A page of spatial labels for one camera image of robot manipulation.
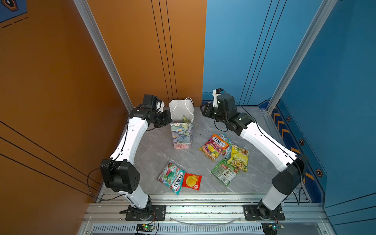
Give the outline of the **green white snack packet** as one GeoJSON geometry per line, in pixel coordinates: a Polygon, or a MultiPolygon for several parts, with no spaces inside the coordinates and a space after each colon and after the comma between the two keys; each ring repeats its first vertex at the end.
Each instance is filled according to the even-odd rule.
{"type": "Polygon", "coordinates": [[[190,124],[191,121],[185,115],[183,115],[183,123],[190,124]]]}

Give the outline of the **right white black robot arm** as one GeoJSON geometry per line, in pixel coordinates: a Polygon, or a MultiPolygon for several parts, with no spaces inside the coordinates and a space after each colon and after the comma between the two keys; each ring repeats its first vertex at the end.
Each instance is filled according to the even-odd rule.
{"type": "Polygon", "coordinates": [[[234,97],[218,88],[213,91],[213,102],[201,105],[202,115],[222,122],[228,130],[250,142],[264,154],[279,173],[254,212],[261,220],[275,219],[281,212],[281,203],[300,186],[306,174],[308,157],[281,145],[258,125],[247,111],[238,112],[234,97]]]}

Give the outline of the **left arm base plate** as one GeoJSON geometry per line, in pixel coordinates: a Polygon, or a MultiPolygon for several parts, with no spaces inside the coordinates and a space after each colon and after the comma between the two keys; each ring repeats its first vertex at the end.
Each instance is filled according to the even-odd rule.
{"type": "Polygon", "coordinates": [[[129,206],[126,212],[126,221],[164,221],[166,216],[166,205],[149,205],[144,209],[137,209],[129,206]]]}

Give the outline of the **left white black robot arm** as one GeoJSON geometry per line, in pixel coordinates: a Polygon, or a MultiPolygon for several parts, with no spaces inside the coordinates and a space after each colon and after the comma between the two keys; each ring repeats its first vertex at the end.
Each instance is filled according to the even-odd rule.
{"type": "Polygon", "coordinates": [[[127,212],[147,220],[152,215],[152,202],[139,185],[141,175],[134,166],[136,151],[149,125],[160,128],[172,123],[166,108],[136,107],[130,114],[126,131],[109,159],[102,160],[100,171],[107,188],[130,202],[127,212]]]}

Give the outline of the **teal Fox's candy bag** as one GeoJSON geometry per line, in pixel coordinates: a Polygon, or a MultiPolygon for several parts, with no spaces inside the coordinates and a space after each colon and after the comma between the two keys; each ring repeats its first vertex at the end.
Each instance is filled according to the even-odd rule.
{"type": "Polygon", "coordinates": [[[183,185],[185,171],[169,161],[157,180],[168,186],[175,194],[179,194],[183,185]]]}

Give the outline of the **floral paper bag white handles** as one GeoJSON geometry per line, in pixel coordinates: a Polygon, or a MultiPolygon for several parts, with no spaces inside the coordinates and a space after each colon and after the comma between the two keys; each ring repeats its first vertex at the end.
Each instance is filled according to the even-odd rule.
{"type": "Polygon", "coordinates": [[[172,123],[170,123],[174,149],[189,149],[193,141],[194,106],[191,98],[172,100],[169,103],[172,123]],[[183,123],[183,115],[190,124],[183,123]]]}

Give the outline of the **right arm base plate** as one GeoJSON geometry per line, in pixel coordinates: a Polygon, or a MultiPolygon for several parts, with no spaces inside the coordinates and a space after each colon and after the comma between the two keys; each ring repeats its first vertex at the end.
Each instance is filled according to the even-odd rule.
{"type": "Polygon", "coordinates": [[[245,216],[245,220],[247,221],[263,221],[263,220],[284,221],[286,219],[281,205],[279,205],[273,211],[269,210],[266,206],[263,206],[263,205],[256,205],[256,204],[243,205],[243,213],[245,216]]]}

